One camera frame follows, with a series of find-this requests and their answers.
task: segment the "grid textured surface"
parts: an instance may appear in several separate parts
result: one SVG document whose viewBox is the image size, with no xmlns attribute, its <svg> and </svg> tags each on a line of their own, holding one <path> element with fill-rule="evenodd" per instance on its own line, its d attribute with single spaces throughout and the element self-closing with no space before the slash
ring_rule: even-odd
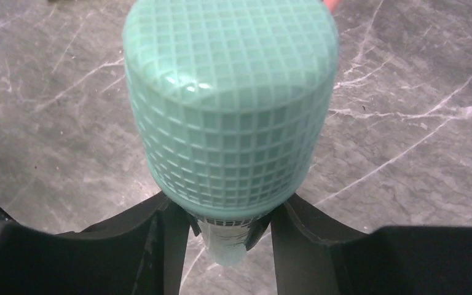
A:
<svg viewBox="0 0 472 295">
<path fill-rule="evenodd" d="M 139 0 L 124 27 L 130 99 L 151 173 L 176 203 L 236 220 L 301 185 L 337 69 L 314 0 Z"/>
</svg>

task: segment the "marble surface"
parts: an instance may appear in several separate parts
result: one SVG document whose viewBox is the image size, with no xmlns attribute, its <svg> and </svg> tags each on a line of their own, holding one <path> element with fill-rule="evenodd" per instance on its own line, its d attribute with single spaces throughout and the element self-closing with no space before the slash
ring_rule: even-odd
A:
<svg viewBox="0 0 472 295">
<path fill-rule="evenodd" d="M 0 206 L 81 230 L 158 191 L 124 81 L 133 0 L 0 0 Z M 298 193 L 344 224 L 472 226 L 472 1 L 344 0 L 340 71 Z M 275 294 L 270 235 L 216 265 L 189 239 L 181 294 Z"/>
</svg>

